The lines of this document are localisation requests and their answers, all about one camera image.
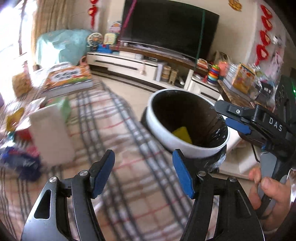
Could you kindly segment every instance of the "flat screen tv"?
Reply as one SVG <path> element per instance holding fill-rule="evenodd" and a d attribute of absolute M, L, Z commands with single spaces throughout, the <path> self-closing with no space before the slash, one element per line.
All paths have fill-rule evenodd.
<path fill-rule="evenodd" d="M 126 0 L 124 24 L 133 0 Z M 120 40 L 156 46 L 196 58 L 202 27 L 202 8 L 170 0 L 137 0 Z M 205 11 L 204 31 L 199 58 L 209 53 L 219 15 Z"/>

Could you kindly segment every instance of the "curtain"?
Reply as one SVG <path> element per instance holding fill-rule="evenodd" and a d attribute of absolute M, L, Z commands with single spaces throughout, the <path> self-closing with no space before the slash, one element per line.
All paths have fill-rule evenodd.
<path fill-rule="evenodd" d="M 34 64 L 36 64 L 35 51 L 38 37 L 47 32 L 69 29 L 74 2 L 74 0 L 37 0 L 31 36 Z"/>

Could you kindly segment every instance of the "yellow sponge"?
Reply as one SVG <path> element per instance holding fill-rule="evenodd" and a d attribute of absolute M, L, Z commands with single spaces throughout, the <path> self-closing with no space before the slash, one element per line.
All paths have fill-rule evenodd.
<path fill-rule="evenodd" d="M 179 129 L 173 131 L 173 134 L 178 137 L 179 139 L 181 139 L 182 141 L 185 141 L 189 144 L 192 144 L 192 140 L 189 136 L 189 133 L 187 131 L 187 128 L 182 126 Z"/>

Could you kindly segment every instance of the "teal fabric cover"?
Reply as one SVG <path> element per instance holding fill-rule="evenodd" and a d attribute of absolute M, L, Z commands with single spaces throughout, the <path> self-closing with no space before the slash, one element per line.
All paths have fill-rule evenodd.
<path fill-rule="evenodd" d="M 85 29 L 62 29 L 42 34 L 36 43 L 36 63 L 43 68 L 65 61 L 77 65 L 89 51 L 86 39 L 90 34 Z"/>

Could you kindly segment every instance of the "screw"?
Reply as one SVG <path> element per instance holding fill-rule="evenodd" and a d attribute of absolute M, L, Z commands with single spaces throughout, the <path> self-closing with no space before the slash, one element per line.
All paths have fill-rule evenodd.
<path fill-rule="evenodd" d="M 237 178 L 236 177 L 229 177 L 229 180 L 234 183 L 237 181 Z"/>
<path fill-rule="evenodd" d="M 207 173 L 205 171 L 199 171 L 198 175 L 204 177 Z"/>
<path fill-rule="evenodd" d="M 51 177 L 51 178 L 49 179 L 49 182 L 54 183 L 56 180 L 57 180 L 57 177 Z"/>
<path fill-rule="evenodd" d="M 81 172 L 79 173 L 79 175 L 82 176 L 82 177 L 84 177 L 84 176 L 86 176 L 88 173 L 89 173 L 89 172 L 88 172 L 87 170 L 84 170 L 84 171 L 81 171 Z"/>

